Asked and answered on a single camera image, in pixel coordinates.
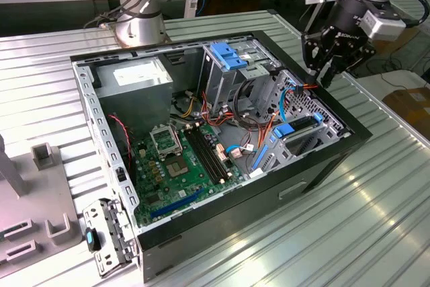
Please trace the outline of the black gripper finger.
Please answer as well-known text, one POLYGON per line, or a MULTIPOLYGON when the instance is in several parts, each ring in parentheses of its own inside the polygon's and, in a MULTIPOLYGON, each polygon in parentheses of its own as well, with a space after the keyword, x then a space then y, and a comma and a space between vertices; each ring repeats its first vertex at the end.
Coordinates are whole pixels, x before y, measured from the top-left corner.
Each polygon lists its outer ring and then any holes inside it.
POLYGON ((331 48, 331 81, 342 72, 349 72, 375 55, 376 49, 366 42, 358 46, 353 42, 336 42, 331 48))
POLYGON ((306 82, 316 83, 325 65, 333 58, 335 45, 335 30, 322 30, 314 34, 303 34, 302 55, 308 68, 306 82))

